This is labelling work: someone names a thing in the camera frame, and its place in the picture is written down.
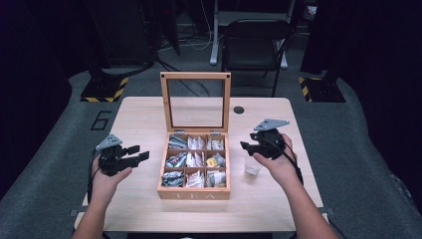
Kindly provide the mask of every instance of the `wooden table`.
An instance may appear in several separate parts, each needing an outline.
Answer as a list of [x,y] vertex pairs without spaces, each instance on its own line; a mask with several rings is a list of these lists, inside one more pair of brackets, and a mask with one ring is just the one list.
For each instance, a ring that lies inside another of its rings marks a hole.
[[[237,115],[233,108],[245,112]],[[229,143],[232,192],[230,200],[161,200],[156,192],[159,167],[167,136],[161,97],[129,97],[120,106],[111,132],[123,147],[140,145],[150,151],[149,160],[139,164],[125,179],[108,207],[105,231],[126,232],[277,232],[295,231],[286,194],[267,168],[256,179],[243,173],[247,152],[240,141],[257,144],[249,133],[263,119],[289,120],[279,127],[293,141],[305,188],[317,207],[322,202],[292,106],[281,98],[231,98]],[[75,227],[83,213],[80,213]]]

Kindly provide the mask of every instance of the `wooden box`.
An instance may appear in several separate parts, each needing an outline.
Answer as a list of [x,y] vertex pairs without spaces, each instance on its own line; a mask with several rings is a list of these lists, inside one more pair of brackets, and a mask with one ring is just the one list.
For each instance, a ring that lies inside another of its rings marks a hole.
[[[228,200],[231,191],[228,141],[230,73],[163,72],[160,78],[168,133],[157,185],[159,197]],[[205,147],[179,148],[178,142],[170,140],[174,136],[184,141],[189,141],[189,137],[197,141],[202,139]],[[202,161],[188,160],[189,154],[193,157],[199,155]],[[181,158],[180,155],[186,159],[179,165],[174,158]],[[218,161],[211,157],[220,159],[218,167],[208,165],[207,162],[215,164]],[[178,178],[173,180],[170,176],[170,179],[164,179],[163,176],[172,173],[177,174],[175,177]],[[203,175],[203,187],[192,187],[192,181],[188,178],[198,179],[195,177],[198,173]],[[177,182],[181,182],[181,185],[172,184]]]

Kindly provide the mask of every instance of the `black chair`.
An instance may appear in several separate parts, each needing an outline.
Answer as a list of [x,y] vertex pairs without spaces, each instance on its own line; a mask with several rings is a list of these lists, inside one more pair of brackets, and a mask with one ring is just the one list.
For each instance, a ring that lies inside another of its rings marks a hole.
[[[271,97],[276,93],[281,61],[292,28],[283,20],[238,20],[223,37],[221,72],[276,72]],[[285,40],[277,47],[277,41]]]

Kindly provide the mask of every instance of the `cable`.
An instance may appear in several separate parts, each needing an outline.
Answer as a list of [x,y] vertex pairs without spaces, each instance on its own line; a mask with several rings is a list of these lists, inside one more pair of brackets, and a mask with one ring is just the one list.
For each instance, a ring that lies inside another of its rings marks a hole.
[[99,166],[99,168],[97,168],[97,170],[94,172],[93,177],[92,177],[93,181],[94,181],[94,177],[97,175],[97,172],[99,172],[100,168],[101,168],[103,165],[104,165],[104,163],[102,163],[102,164]]
[[332,227],[335,228],[335,230],[342,236],[342,238],[347,239],[347,237],[344,235],[344,233],[328,218],[329,224],[332,225]]
[[290,237],[289,239],[297,239],[298,238],[298,232],[295,232],[295,234],[293,234],[292,237]]
[[212,37],[211,37],[211,27],[210,27],[210,23],[208,22],[208,18],[207,18],[207,14],[205,13],[205,8],[204,8],[204,2],[201,0],[201,6],[202,6],[202,12],[204,13],[204,17],[205,17],[205,21],[207,22],[207,26],[208,26],[208,33],[209,33],[209,40],[208,40],[208,43],[205,45],[205,47],[203,47],[203,48],[195,48],[194,47],[194,45],[191,43],[191,42],[189,42],[189,41],[187,41],[189,44],[191,44],[191,46],[192,46],[192,48],[193,49],[195,49],[195,50],[198,50],[198,51],[201,51],[201,50],[204,50],[205,48],[207,48],[209,45],[210,45],[210,43],[211,43],[211,39],[212,39]]
[[[180,72],[178,69],[172,67],[171,65],[163,62],[160,58],[158,58],[158,56],[156,57],[156,62],[159,63],[165,70],[167,70],[168,72],[171,72],[168,68],[173,69],[175,72]],[[198,94],[196,94],[192,89],[190,89],[185,83],[183,83],[181,80],[179,80],[179,82],[187,89],[189,90],[189,92],[191,92],[193,95],[195,95],[196,97],[199,97]],[[207,95],[207,97],[211,97],[208,89],[201,83],[197,82],[197,81],[193,81],[193,83],[195,83],[196,85],[198,85],[200,88],[202,88],[202,90],[205,92],[205,94]]]
[[292,160],[292,158],[290,156],[288,156],[281,148],[279,148],[276,144],[274,144],[273,142],[269,141],[268,139],[266,139],[265,137],[261,137],[263,140],[265,140],[267,143],[269,143],[270,145],[272,145],[273,147],[275,147],[282,155],[284,155],[288,161],[293,165],[293,167],[296,170],[296,175],[298,176],[299,181],[301,182],[302,185],[304,185],[304,178],[302,177],[302,172],[301,169],[298,167],[298,159],[296,158],[295,153],[293,152],[292,148],[285,142],[283,141],[283,143],[285,144],[285,146],[287,146],[289,148],[289,150],[291,151],[291,153],[293,154],[293,157],[295,159],[295,161]]
[[87,0],[85,0],[85,1],[84,1],[84,3],[85,3],[85,5],[86,5],[86,7],[87,7],[88,11],[90,12],[91,18],[93,19],[94,24],[96,25],[97,30],[98,30],[98,32],[100,33],[100,35],[102,36],[103,40],[104,40],[104,41],[106,42],[106,44],[108,45],[108,47],[109,47],[109,49],[111,50],[112,54],[113,54],[113,55],[114,55],[114,56],[118,59],[119,63],[120,63],[122,66],[124,66],[123,61],[122,61],[122,60],[121,60],[121,58],[118,56],[118,54],[115,52],[114,48],[111,46],[111,44],[109,43],[108,39],[106,38],[106,36],[104,35],[103,31],[101,30],[100,25],[99,25],[99,23],[98,23],[98,21],[97,21],[96,17],[95,17],[95,16],[94,16],[94,14],[93,14],[93,10],[92,10],[92,6],[91,6],[90,2],[89,2],[89,1],[87,1]]
[[93,174],[94,157],[96,155],[96,152],[97,152],[97,150],[94,148],[93,152],[91,153],[90,164],[88,166],[88,191],[87,191],[88,204],[90,204],[91,196],[93,194],[94,178],[92,177],[92,174]]
[[[181,38],[178,39],[179,43],[187,42],[188,44],[180,44],[179,47],[192,47],[195,50],[203,50],[203,49],[205,49],[212,42],[212,41],[210,41],[210,38],[207,38],[207,39],[205,39],[205,40],[207,40],[207,42],[205,42],[205,43],[192,43],[191,40],[202,40],[203,37],[201,37],[199,35],[199,33],[195,33],[194,32],[194,27],[193,26],[192,27],[186,27],[186,29],[188,29],[188,28],[192,28],[192,31],[193,31],[192,35],[191,36],[186,36],[186,37],[181,37]],[[206,46],[204,46],[201,49],[198,49],[198,48],[195,48],[194,47],[194,46],[201,46],[201,45],[206,45]],[[170,44],[168,43],[168,41],[166,41],[164,39],[163,44],[161,44],[161,46],[158,49],[159,49],[159,50],[157,50],[158,52],[163,52],[163,51],[167,51],[167,50],[172,49],[172,47],[170,46]]]

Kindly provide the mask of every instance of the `person's left hand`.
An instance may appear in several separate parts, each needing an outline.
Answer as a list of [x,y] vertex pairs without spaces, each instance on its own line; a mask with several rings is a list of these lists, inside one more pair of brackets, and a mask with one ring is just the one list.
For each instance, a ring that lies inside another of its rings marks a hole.
[[111,199],[117,190],[117,185],[127,178],[132,172],[131,167],[120,171],[114,176],[105,175],[99,168],[99,158],[97,157],[93,162],[93,193],[91,197],[91,204],[97,204],[101,207],[107,208],[111,203]]

